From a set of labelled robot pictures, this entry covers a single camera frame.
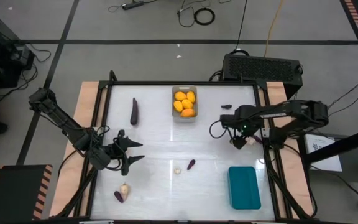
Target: black box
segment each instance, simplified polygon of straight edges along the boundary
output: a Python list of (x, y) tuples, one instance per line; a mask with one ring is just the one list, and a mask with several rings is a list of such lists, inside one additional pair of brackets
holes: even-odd
[(223, 60), (223, 81), (283, 82), (287, 99), (303, 85), (303, 68), (297, 60), (226, 54)]

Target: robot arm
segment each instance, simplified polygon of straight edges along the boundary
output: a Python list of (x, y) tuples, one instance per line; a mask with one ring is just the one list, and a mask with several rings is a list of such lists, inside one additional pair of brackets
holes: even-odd
[(232, 128), (240, 136), (231, 136), (232, 144), (240, 149), (246, 143), (245, 138), (253, 136), (261, 129), (266, 118), (290, 116), (294, 119), (283, 127), (263, 129), (263, 138), (268, 138), (276, 148), (283, 148), (287, 137), (301, 131), (320, 128), (328, 124), (328, 109), (322, 102), (291, 100), (272, 106), (242, 105), (235, 110), (234, 115), (221, 115), (222, 128)]
[[(41, 88), (29, 98), (31, 109), (38, 113), (45, 113), (59, 128), (62, 133), (73, 144), (75, 150), (82, 157), (87, 157), (89, 162), (97, 170), (107, 168), (113, 171), (121, 171), (127, 175), (129, 166), (144, 156), (126, 156), (128, 147), (139, 147), (142, 144), (131, 141), (125, 136), (124, 130), (118, 132), (113, 143), (102, 146), (103, 135), (100, 135), (93, 128), (81, 127), (73, 118), (68, 116), (58, 105), (56, 96), (52, 90)], [(108, 167), (111, 159), (119, 161), (120, 168)]]

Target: wooden board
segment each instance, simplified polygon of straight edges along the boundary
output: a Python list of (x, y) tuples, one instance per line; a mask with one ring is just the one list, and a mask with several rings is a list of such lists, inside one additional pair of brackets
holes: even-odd
[[(276, 105), (287, 100), (282, 82), (268, 82), (267, 92), (271, 105)], [(276, 127), (282, 127), (291, 122), (290, 117), (275, 118), (273, 120)], [(299, 151), (298, 143), (295, 139), (288, 138), (285, 141), (285, 144)], [(285, 182), (287, 183), (287, 189), (290, 191), (298, 204), (303, 208), (303, 210), (307, 214), (311, 215), (313, 213), (313, 206), (311, 203), (309, 189), (306, 183), (306, 176), (305, 172), (303, 171), (303, 165), (300, 157), (292, 152), (291, 149), (287, 148), (281, 149), (280, 155), (283, 164)], [(285, 214), (282, 212), (280, 212), (280, 214), (282, 217), (285, 216)]]
[[(98, 93), (98, 85), (99, 82), (82, 83), (73, 118), (83, 127), (89, 127), (91, 125), (94, 104)], [(70, 142), (68, 142), (64, 158), (66, 158), (73, 151), (73, 146)], [(83, 161), (84, 159), (78, 153), (74, 154), (66, 161), (60, 171), (60, 178), (57, 182), (50, 216), (61, 212), (78, 189)]]

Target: blue plastic box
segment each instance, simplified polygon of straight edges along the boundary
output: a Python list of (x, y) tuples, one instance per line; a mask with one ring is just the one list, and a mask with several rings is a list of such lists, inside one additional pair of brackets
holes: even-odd
[(260, 209), (260, 197), (256, 171), (253, 167), (230, 167), (230, 204), (234, 209)]

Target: purple eggplant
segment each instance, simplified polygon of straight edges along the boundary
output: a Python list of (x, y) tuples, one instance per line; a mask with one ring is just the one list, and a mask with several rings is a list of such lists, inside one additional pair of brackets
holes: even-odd
[(139, 116), (139, 109), (137, 107), (136, 99), (132, 100), (132, 114), (131, 114), (131, 125), (137, 124), (137, 118)]
[(196, 161), (194, 159), (192, 159), (190, 161), (189, 165), (187, 166), (187, 170), (190, 170), (194, 166), (194, 164), (196, 164)]
[(117, 199), (119, 202), (124, 203), (124, 199), (122, 198), (122, 195), (121, 195), (120, 192), (115, 191), (115, 192), (114, 192), (114, 196), (116, 196), (116, 199)]

